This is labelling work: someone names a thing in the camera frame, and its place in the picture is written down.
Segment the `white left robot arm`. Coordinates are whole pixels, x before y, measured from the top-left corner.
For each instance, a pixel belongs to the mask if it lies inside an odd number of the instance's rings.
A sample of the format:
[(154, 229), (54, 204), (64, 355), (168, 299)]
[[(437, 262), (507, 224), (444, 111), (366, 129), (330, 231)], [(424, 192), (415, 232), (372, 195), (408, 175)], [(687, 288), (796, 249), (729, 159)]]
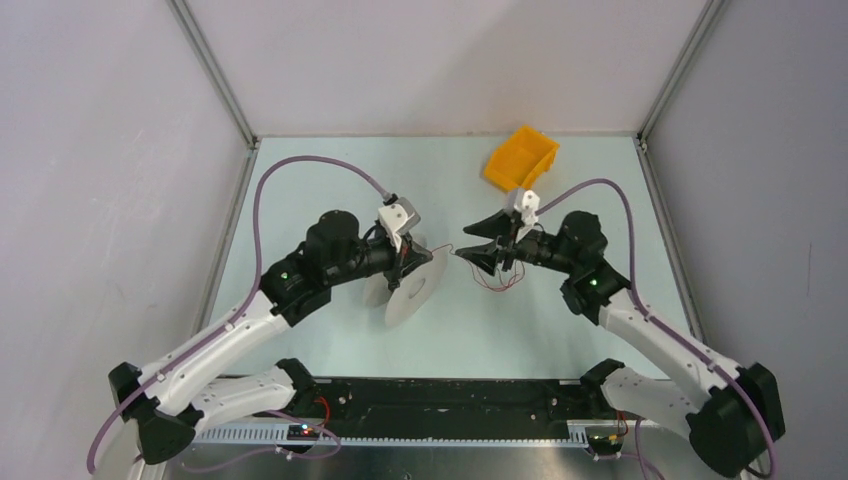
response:
[(243, 303), (182, 346), (137, 367), (123, 362), (108, 374), (121, 420), (137, 427), (139, 457), (164, 463), (202, 431), (265, 410), (304, 416), (316, 403), (315, 388), (285, 365), (241, 379), (218, 376), (240, 357), (292, 329), (327, 305), (335, 286), (382, 276), (389, 291), (410, 283), (433, 254), (411, 231), (419, 214), (399, 203), (379, 208), (361, 235), (348, 211), (331, 210), (307, 229), (290, 254), (261, 269)]

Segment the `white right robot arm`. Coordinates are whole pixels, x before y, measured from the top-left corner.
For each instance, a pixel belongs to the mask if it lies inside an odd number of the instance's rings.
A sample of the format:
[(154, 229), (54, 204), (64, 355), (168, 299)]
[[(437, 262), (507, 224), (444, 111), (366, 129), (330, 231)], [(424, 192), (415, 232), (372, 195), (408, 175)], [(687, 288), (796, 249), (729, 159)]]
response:
[(571, 212), (552, 234), (500, 211), (463, 230), (487, 242), (457, 255), (489, 275), (515, 261), (565, 274), (560, 291), (569, 310), (624, 340), (670, 380), (650, 381), (605, 361), (584, 377), (581, 402), (591, 416), (624, 410), (649, 419), (686, 438), (725, 478), (749, 470), (785, 434), (775, 375), (760, 363), (741, 366), (640, 303), (631, 280), (606, 261), (608, 241), (596, 215)]

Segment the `white perforated cable spool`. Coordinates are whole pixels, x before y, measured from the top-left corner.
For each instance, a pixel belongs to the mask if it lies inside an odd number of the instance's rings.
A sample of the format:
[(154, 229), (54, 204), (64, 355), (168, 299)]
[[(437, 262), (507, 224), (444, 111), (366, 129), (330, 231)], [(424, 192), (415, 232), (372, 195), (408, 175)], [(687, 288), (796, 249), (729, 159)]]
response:
[(366, 279), (363, 304), (367, 308), (385, 308), (384, 322), (393, 328), (410, 319), (439, 286), (448, 263), (448, 247), (432, 249), (433, 259), (404, 277), (391, 290), (382, 273)]

